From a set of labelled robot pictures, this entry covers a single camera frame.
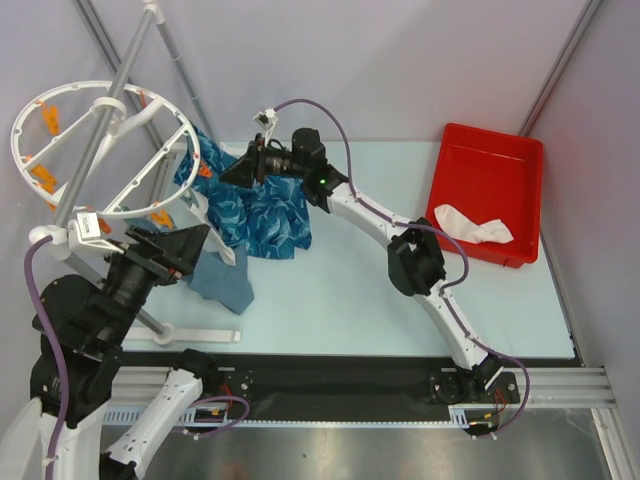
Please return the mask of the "teal clothes peg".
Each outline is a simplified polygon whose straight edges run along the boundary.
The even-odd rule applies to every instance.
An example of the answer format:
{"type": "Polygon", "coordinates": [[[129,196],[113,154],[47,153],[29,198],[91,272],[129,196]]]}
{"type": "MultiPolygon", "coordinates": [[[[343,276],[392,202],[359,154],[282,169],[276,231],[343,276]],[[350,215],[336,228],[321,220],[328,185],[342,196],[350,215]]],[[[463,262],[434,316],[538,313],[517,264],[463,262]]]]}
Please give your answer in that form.
{"type": "Polygon", "coordinates": [[[190,208],[192,205],[198,206],[198,201],[191,191],[185,192],[181,196],[181,200],[190,208]]]}

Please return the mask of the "white round clip hanger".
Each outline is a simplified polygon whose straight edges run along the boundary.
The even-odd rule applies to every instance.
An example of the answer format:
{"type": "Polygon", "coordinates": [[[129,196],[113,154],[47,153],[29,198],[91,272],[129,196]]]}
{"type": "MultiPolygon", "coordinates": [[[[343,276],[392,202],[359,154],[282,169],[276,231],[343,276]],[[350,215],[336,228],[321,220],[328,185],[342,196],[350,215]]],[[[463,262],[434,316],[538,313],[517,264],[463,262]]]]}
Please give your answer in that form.
{"type": "MultiPolygon", "coordinates": [[[[37,101],[42,100],[47,104],[51,104],[51,100],[63,94],[78,93],[82,90],[107,91],[110,87],[111,83],[106,80],[79,81],[52,88],[31,100],[20,111],[12,126],[10,134],[10,149],[14,164],[16,165],[21,177],[26,182],[23,167],[21,166],[21,159],[23,157],[30,155],[32,157],[32,163],[40,163],[46,167],[46,163],[51,160],[63,146],[65,146],[72,136],[78,133],[82,127],[89,123],[89,121],[97,119],[98,114],[103,109],[110,107],[112,109],[112,116],[109,126],[106,133],[100,138],[97,153],[91,159],[88,173],[93,174],[111,153],[113,148],[122,139],[124,139],[126,135],[147,125],[158,113],[160,113],[160,111],[165,110],[174,116],[178,123],[177,129],[167,140],[163,142],[162,146],[157,149],[146,164],[144,164],[144,166],[136,172],[135,175],[133,175],[132,179],[125,184],[124,188],[115,195],[110,203],[97,213],[105,219],[124,220],[128,218],[147,216],[153,210],[152,204],[156,201],[160,202],[161,208],[166,209],[169,205],[181,199],[181,196],[191,188],[195,177],[198,176],[198,157],[201,156],[200,147],[195,129],[191,122],[187,120],[183,112],[165,97],[151,90],[131,84],[127,84],[124,87],[124,90],[127,93],[143,97],[146,100],[146,105],[142,111],[135,115],[128,114],[128,109],[122,101],[106,95],[100,96],[92,102],[86,112],[71,122],[65,129],[61,130],[59,135],[51,136],[48,143],[40,150],[31,154],[26,154],[21,151],[21,139],[26,131],[26,122],[32,114],[40,112],[40,107],[36,104],[37,101]],[[142,186],[143,181],[146,180],[146,178],[161,162],[168,159],[168,155],[172,153],[174,147],[178,144],[183,144],[185,146],[189,145],[191,147],[191,154],[189,156],[190,165],[187,168],[187,177],[178,183],[178,187],[173,193],[151,202],[146,207],[126,211],[124,209],[125,200],[128,199],[135,190],[142,186]]],[[[27,186],[51,206],[58,206],[60,204],[68,187],[66,183],[58,183],[55,193],[53,195],[47,195],[44,192],[36,192],[28,184],[27,186]]]]}

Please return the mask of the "white sock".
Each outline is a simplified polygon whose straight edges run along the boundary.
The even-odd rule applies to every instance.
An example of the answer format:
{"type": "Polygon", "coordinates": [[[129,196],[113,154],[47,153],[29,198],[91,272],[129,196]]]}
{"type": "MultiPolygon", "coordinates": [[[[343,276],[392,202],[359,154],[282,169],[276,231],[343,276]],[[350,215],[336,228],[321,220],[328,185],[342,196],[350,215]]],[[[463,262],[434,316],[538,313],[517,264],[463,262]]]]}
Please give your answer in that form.
{"type": "Polygon", "coordinates": [[[217,252],[220,255],[226,265],[235,266],[236,255],[234,250],[224,242],[218,229],[214,227],[208,219],[208,199],[193,189],[189,189],[188,191],[191,191],[198,201],[198,206],[192,205],[188,208],[189,213],[194,216],[199,223],[209,227],[206,244],[212,247],[212,252],[217,252]]]}
{"type": "Polygon", "coordinates": [[[435,207],[434,215],[441,230],[455,240],[470,244],[508,244],[514,240],[511,230],[500,219],[476,224],[449,204],[435,207]]]}

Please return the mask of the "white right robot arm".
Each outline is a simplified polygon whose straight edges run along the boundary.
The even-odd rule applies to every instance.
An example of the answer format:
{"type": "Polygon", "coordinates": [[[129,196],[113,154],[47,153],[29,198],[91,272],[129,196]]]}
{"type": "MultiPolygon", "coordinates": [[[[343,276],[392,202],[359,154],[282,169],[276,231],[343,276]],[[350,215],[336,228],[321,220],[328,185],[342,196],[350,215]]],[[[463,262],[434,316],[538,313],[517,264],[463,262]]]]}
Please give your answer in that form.
{"type": "Polygon", "coordinates": [[[251,188],[275,176],[300,179],[310,205],[350,222],[386,250],[389,280],[431,316],[463,372],[461,388],[469,399],[484,401],[496,391],[503,364],[473,332],[449,291],[445,259],[426,219],[409,222],[361,195],[329,163],[319,132],[311,128],[296,130],[289,148],[256,135],[220,180],[251,188]]]}

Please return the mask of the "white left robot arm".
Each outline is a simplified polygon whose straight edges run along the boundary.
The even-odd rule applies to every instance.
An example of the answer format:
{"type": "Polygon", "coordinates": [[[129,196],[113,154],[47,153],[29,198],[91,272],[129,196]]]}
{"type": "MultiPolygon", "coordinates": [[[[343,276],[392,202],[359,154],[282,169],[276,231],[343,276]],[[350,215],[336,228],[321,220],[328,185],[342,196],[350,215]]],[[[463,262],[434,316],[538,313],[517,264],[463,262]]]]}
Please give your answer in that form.
{"type": "Polygon", "coordinates": [[[194,272],[209,231],[206,224],[170,232],[130,227],[129,243],[106,242],[109,269],[101,285],[70,274],[43,291],[35,285],[34,256],[43,247],[67,244],[67,234],[56,226],[32,231],[24,273],[41,350],[31,370],[30,396],[41,405],[45,478],[141,479],[184,411],[218,393],[217,361],[186,349],[131,429],[113,446],[100,448],[125,337],[154,288],[194,272]]]}

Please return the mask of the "orange clothes peg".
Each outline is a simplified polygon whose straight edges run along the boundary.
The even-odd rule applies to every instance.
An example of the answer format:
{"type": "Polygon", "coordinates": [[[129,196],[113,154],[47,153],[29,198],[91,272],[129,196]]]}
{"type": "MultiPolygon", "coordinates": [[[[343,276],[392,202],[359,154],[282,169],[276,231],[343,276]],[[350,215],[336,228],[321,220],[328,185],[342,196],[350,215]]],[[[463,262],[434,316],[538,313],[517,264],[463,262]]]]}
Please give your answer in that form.
{"type": "Polygon", "coordinates": [[[205,179],[211,179],[214,176],[214,172],[208,162],[202,156],[199,156],[198,160],[199,164],[197,175],[205,179]]]}
{"type": "Polygon", "coordinates": [[[53,195],[58,185],[56,177],[42,164],[32,163],[32,157],[27,155],[21,159],[24,177],[29,186],[36,192],[53,195]]]}
{"type": "Polygon", "coordinates": [[[106,220],[104,218],[102,218],[98,213],[97,210],[91,206],[86,206],[84,208],[84,211],[86,213],[90,213],[93,214],[97,217],[97,221],[98,221],[98,225],[100,227],[100,230],[102,233],[104,234],[111,234],[112,233],[112,228],[111,226],[106,222],[106,220]]]}
{"type": "Polygon", "coordinates": [[[173,230],[175,228],[174,221],[168,211],[160,207],[160,202],[154,202],[152,207],[153,210],[148,214],[151,222],[160,229],[173,230]]]}
{"type": "Polygon", "coordinates": [[[36,104],[40,107],[41,116],[48,132],[52,136],[57,136],[61,132],[59,110],[56,105],[47,104],[39,100],[36,104]]]}

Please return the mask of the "grey blue sock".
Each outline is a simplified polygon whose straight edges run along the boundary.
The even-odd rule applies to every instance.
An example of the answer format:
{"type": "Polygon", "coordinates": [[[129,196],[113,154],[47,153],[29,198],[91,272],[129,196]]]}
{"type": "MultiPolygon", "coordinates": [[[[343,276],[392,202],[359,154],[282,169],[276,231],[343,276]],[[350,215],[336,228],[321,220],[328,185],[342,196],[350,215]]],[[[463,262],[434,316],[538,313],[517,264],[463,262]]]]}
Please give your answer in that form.
{"type": "Polygon", "coordinates": [[[235,265],[224,262],[218,250],[208,250],[205,243],[191,275],[181,283],[205,300],[219,302],[231,312],[240,315],[254,300],[254,292],[248,278],[248,254],[240,245],[233,248],[235,265]]]}

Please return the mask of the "blue patterned cloth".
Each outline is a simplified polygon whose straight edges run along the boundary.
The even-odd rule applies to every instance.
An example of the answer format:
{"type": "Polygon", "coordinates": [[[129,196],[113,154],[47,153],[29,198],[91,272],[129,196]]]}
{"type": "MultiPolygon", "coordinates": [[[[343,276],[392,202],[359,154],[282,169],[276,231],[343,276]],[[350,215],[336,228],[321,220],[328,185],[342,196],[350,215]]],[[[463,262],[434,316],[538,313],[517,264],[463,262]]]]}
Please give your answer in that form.
{"type": "Polygon", "coordinates": [[[243,247],[257,258],[288,260],[312,243],[311,222],[299,179],[269,177],[264,184],[241,188],[220,175],[236,158],[197,129],[201,163],[211,172],[198,175],[192,189],[203,195],[208,221],[225,244],[243,247]]]}

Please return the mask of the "red plastic tray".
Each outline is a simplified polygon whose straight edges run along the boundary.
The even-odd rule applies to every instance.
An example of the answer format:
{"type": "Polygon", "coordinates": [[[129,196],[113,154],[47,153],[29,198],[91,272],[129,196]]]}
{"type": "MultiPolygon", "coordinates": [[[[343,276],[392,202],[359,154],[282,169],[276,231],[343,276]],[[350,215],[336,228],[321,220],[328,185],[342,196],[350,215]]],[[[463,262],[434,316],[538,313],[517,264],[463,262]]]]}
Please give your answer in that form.
{"type": "Polygon", "coordinates": [[[538,140],[448,123],[425,217],[440,228],[435,209],[450,205],[478,225],[500,220],[512,241],[461,241],[465,253],[503,267],[533,264],[539,255],[543,160],[538,140]]]}

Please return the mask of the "grey drying rack frame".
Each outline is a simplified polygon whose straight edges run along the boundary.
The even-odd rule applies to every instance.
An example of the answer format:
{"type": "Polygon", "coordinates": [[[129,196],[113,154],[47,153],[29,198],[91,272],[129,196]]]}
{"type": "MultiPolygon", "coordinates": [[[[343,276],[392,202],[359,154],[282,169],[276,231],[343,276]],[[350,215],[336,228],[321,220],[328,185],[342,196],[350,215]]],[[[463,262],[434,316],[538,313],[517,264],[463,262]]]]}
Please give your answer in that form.
{"type": "Polygon", "coordinates": [[[165,108],[178,117],[180,127],[176,132],[177,135],[187,134],[189,137],[195,135],[193,128],[184,117],[182,111],[161,95],[152,94],[150,96],[150,104],[133,116],[128,115],[127,107],[120,99],[122,94],[132,95],[142,94],[144,92],[143,89],[138,86],[130,84],[130,71],[140,53],[148,30],[152,25],[157,27],[206,132],[209,135],[213,135],[215,133],[213,125],[204,113],[193,82],[189,77],[184,61],[181,59],[177,45],[166,24],[166,18],[161,6],[155,1],[145,2],[141,21],[132,37],[124,59],[116,69],[113,81],[80,81],[69,83],[45,92],[41,98],[43,100],[49,100],[59,94],[84,88],[105,88],[108,91],[106,95],[97,98],[85,114],[79,117],[67,129],[55,135],[48,145],[32,157],[25,157],[20,154],[19,136],[23,121],[36,107],[34,103],[25,106],[18,115],[14,122],[11,135],[11,152],[15,164],[25,181],[33,184],[35,182],[32,173],[33,168],[40,165],[62,147],[70,135],[83,123],[88,121],[89,118],[96,118],[97,123],[90,136],[86,151],[71,180],[51,193],[42,189],[36,191],[41,198],[55,206],[56,213],[53,225],[37,227],[33,229],[30,234],[33,239],[40,239],[45,233],[52,234],[54,239],[54,244],[51,248],[52,256],[71,267],[76,273],[86,277],[95,285],[102,282],[102,277],[88,263],[76,255],[74,250],[76,247],[82,246],[92,248],[102,253],[115,252],[115,246],[103,239],[98,231],[100,219],[125,220],[155,213],[183,197],[193,183],[191,179],[188,179],[185,185],[181,186],[173,195],[145,208],[130,212],[125,212],[121,208],[123,200],[134,189],[139,187],[141,181],[158,162],[163,160],[167,154],[171,153],[173,144],[178,140],[177,136],[172,136],[162,146],[158,147],[148,164],[132,178],[126,188],[114,198],[107,209],[89,212],[86,209],[76,209],[75,207],[75,202],[86,180],[104,159],[109,150],[131,130],[143,127],[151,122],[159,109],[165,108]]]}

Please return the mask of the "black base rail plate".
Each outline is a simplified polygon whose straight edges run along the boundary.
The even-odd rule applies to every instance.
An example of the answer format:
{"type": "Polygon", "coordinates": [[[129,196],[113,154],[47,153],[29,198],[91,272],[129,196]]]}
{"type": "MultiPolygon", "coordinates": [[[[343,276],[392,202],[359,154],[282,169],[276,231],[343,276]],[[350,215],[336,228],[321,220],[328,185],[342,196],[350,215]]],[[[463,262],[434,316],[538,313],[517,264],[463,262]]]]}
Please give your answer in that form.
{"type": "Polygon", "coordinates": [[[232,418],[253,421],[441,421],[465,405],[495,418],[523,388],[503,371],[489,388],[444,358],[219,354],[217,385],[232,418]]]}

